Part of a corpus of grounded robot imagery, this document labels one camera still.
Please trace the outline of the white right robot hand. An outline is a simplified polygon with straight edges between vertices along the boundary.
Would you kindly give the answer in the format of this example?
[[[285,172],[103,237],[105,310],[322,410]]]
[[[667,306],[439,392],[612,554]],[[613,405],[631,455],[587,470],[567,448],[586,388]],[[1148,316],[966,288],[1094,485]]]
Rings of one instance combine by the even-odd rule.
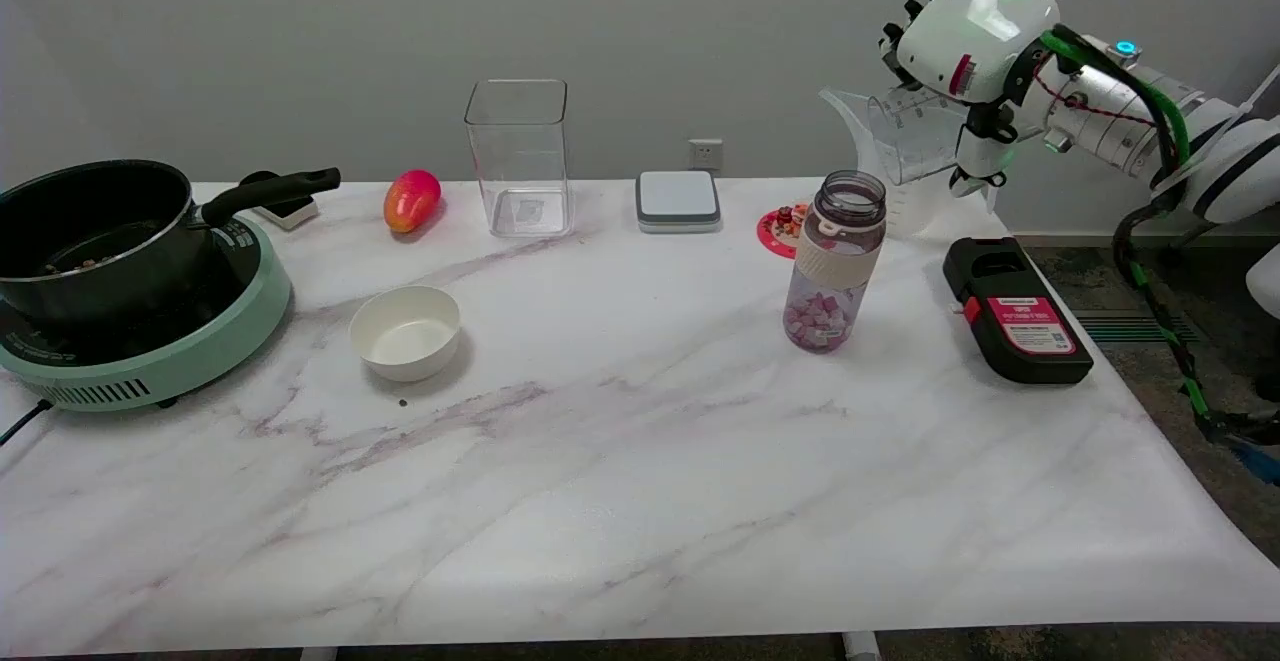
[[[908,0],[904,9],[906,20],[886,24],[877,47],[905,88],[964,109],[950,193],[998,188],[1021,131],[1038,126],[1021,106],[1047,55],[1041,37],[1061,19],[1057,1]]]

